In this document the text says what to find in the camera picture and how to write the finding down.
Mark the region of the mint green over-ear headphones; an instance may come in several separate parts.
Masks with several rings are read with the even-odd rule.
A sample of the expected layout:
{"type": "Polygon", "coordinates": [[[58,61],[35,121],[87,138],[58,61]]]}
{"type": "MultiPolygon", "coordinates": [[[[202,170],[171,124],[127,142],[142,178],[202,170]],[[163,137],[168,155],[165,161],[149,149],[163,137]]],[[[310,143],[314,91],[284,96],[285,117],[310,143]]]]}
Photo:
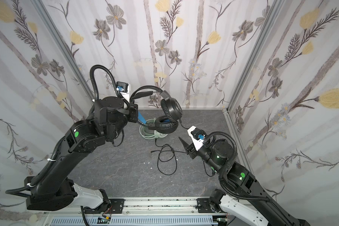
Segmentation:
{"type": "Polygon", "coordinates": [[[157,139],[157,138],[165,138],[167,134],[162,134],[154,130],[150,130],[147,127],[140,126],[139,133],[144,139],[157,139]]]}

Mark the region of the black and blue headphones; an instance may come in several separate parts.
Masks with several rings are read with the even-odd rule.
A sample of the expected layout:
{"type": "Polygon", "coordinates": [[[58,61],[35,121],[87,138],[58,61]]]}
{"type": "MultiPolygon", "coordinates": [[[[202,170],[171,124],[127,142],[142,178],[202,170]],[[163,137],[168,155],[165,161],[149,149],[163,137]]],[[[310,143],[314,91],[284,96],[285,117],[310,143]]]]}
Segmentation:
{"type": "Polygon", "coordinates": [[[155,121],[151,123],[140,120],[138,116],[137,123],[162,134],[171,134],[175,132],[183,115],[182,108],[178,101],[175,98],[172,98],[167,91],[153,85],[146,85],[138,88],[133,92],[131,97],[142,91],[156,91],[156,93],[160,94],[162,97],[160,104],[164,115],[156,118],[155,121]]]}

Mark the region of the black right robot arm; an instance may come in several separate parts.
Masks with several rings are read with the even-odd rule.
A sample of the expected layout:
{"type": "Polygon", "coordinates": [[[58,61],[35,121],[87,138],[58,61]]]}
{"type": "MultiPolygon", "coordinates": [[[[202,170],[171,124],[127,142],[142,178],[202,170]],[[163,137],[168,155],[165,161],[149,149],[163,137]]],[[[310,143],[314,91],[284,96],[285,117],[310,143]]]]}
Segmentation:
{"type": "Polygon", "coordinates": [[[218,175],[221,189],[209,198],[213,211],[233,215],[250,226],[308,226],[292,216],[261,186],[255,176],[237,163],[237,144],[224,132],[194,138],[191,144],[180,140],[192,158],[201,157],[218,175]]]}

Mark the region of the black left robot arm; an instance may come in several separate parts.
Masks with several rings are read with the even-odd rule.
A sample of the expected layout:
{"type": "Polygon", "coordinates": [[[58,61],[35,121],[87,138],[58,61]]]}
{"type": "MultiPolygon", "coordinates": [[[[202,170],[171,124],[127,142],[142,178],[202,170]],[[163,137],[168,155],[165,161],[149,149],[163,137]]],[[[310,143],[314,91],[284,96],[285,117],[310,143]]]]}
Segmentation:
{"type": "Polygon", "coordinates": [[[73,169],[97,147],[113,143],[128,122],[138,121],[135,94],[129,106],[119,97],[94,101],[87,119],[73,124],[56,144],[47,165],[35,177],[27,177],[26,208],[31,211],[58,211],[69,205],[83,206],[87,213],[102,213],[111,206],[105,190],[81,187],[68,178],[73,169]]]}

